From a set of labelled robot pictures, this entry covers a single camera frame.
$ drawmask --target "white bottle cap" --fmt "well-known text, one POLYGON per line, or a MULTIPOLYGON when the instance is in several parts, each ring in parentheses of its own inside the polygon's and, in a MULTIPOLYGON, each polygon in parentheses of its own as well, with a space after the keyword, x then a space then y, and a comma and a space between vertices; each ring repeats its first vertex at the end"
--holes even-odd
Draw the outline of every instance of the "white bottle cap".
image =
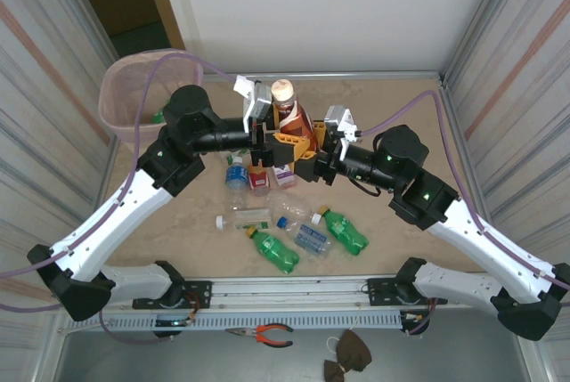
POLYGON ((321 217, 322 217, 322 216, 321 216, 320 214, 315 213, 315 214, 313 215, 313 217, 311 217, 311 223, 312 223, 312 224, 319 224, 319 222, 321 221, 321 217))
POLYGON ((277 102, 286 102, 293 97, 293 84, 288 79, 280 79, 271 85, 271 94, 277 102))
POLYGON ((220 231, 224 229, 224 217, 222 215, 216 217, 216 228, 220 231))

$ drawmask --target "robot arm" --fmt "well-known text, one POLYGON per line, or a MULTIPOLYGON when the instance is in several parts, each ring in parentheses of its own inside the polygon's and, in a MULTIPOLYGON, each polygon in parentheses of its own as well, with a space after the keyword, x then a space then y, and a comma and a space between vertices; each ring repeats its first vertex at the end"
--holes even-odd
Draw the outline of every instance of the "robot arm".
MULTIPOLYGON (((247 106, 253 108, 256 103, 257 109, 262 108, 255 110, 261 121, 267 112, 267 99, 251 99, 247 106)), ((458 193, 422 168, 428 148, 407 126, 386 130, 377 149, 365 150, 351 144, 357 132, 350 112, 332 107, 320 128, 324 132, 320 137, 322 150, 315 153, 304 151, 307 141, 281 140, 282 134, 265 134, 253 118, 248 119, 247 129, 242 118, 220 119, 211 109, 206 92, 195 85, 177 90, 163 112, 167 126, 139 159, 131 191, 120 207, 78 248, 38 270, 74 320, 89 318, 107 303, 118 300, 147 297, 165 305, 178 301, 183 277, 168 263, 140 268, 112 268, 104 263, 130 232, 204 169, 200 153, 238 149, 250 149, 253 163, 261 160, 265 167, 294 162, 295 173, 308 182, 323 178, 332 184, 340 174, 388 191, 393 194, 389 206, 396 215, 450 242, 491 274, 449 271, 411 258, 396 276, 408 294, 446 298, 495 313, 505 327, 532 340, 540 339, 556 320, 559 301, 566 291, 535 276, 477 231, 458 193)), ((119 192, 52 249, 33 248, 28 254, 30 262, 66 251, 119 192)), ((543 262, 483 223, 519 257, 553 278, 570 281, 568 265, 543 262)))

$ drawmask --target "cloth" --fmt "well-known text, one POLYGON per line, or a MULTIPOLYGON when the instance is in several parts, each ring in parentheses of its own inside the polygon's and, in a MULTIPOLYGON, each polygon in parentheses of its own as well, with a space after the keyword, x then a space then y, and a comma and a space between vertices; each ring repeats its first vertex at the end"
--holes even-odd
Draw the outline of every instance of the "cloth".
POLYGON ((368 346, 352 330, 346 330, 337 344, 337 360, 324 362, 326 382, 344 382, 349 370, 363 371, 372 362, 368 346))

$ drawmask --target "pliers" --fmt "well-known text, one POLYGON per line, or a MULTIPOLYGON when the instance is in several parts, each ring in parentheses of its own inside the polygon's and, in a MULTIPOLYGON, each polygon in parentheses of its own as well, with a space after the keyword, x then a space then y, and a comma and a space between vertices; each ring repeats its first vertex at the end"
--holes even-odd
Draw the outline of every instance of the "pliers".
POLYGON ((277 342, 275 340, 268 339, 267 337, 260 334, 263 333, 264 331, 271 329, 287 330, 288 332, 293 331, 293 329, 288 325, 280 324, 279 322, 272 322, 264 326, 257 326, 255 329, 236 327, 235 329, 226 329, 225 331, 227 331, 228 333, 232 333, 233 335, 254 337, 257 342, 266 344, 271 348, 286 348, 287 346, 293 345, 293 342, 291 342, 290 340, 286 342, 277 342))

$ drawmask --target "pink basket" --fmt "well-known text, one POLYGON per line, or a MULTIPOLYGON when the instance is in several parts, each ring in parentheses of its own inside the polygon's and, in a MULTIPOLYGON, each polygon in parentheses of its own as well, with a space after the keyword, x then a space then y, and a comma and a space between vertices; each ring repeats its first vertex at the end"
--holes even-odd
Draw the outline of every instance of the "pink basket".
MULTIPOLYGON (((116 61, 105 73, 99 93, 101 120, 127 143, 134 143, 134 118, 143 97, 147 76, 155 63, 167 54, 180 50, 158 50, 129 55, 116 61)), ((165 124, 152 124, 172 93, 184 85, 202 85, 202 67, 191 60, 173 58, 160 65, 151 82, 139 127, 141 145, 154 142, 165 124)))

